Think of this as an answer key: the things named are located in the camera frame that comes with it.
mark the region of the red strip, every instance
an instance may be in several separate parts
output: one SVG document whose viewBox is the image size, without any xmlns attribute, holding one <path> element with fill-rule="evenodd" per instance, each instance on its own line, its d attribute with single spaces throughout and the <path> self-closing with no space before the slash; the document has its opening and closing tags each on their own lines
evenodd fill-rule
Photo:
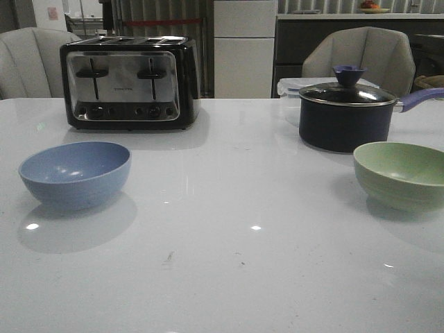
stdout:
<svg viewBox="0 0 444 333">
<path fill-rule="evenodd" d="M 154 21 L 126 21 L 126 26 L 177 26 L 179 24 L 201 23 L 202 19 L 159 19 Z"/>
</svg>

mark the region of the toaster lever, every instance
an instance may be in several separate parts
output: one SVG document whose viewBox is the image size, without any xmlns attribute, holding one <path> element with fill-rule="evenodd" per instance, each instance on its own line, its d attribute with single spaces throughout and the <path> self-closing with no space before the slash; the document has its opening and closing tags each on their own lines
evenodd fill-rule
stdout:
<svg viewBox="0 0 444 333">
<path fill-rule="evenodd" d="M 137 73 L 137 78 L 142 80 L 157 80 L 165 77 L 165 72 L 159 71 L 157 73 L 153 73 L 151 69 L 143 69 Z"/>
<path fill-rule="evenodd" d="M 78 78 L 102 78 L 108 75 L 108 70 L 106 69 L 81 69 L 76 73 Z"/>
</svg>

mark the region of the saucepan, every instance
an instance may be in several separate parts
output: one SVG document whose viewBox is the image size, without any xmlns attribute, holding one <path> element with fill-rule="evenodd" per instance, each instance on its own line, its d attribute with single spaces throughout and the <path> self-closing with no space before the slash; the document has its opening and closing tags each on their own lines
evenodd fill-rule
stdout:
<svg viewBox="0 0 444 333">
<path fill-rule="evenodd" d="M 333 70 L 338 82 L 299 90 L 299 135 L 308 144 L 329 151 L 351 153 L 362 144 L 386 141 L 393 112 L 444 97 L 444 88 L 431 88 L 398 98 L 385 89 L 356 84 L 365 68 L 339 65 Z"/>
</svg>

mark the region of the toaster control knob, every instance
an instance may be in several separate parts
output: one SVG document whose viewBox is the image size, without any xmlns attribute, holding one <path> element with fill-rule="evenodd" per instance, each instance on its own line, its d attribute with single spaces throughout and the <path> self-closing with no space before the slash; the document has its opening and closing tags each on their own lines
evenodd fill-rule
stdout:
<svg viewBox="0 0 444 333">
<path fill-rule="evenodd" d="M 99 106 L 95 105 L 91 108 L 91 117 L 93 118 L 100 118 L 103 116 L 104 109 Z"/>
<path fill-rule="evenodd" d="M 148 115 L 150 118 L 158 118 L 160 116 L 161 110 L 158 106 L 152 106 L 148 110 Z"/>
</svg>

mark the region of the green bowl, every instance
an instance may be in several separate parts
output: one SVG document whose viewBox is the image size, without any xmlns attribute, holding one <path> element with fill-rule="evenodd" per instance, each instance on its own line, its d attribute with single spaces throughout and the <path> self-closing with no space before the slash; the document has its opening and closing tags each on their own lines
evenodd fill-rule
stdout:
<svg viewBox="0 0 444 333">
<path fill-rule="evenodd" d="M 370 197 L 409 212 L 444 207 L 444 152 L 373 142 L 357 147 L 353 155 L 358 182 Z"/>
</svg>

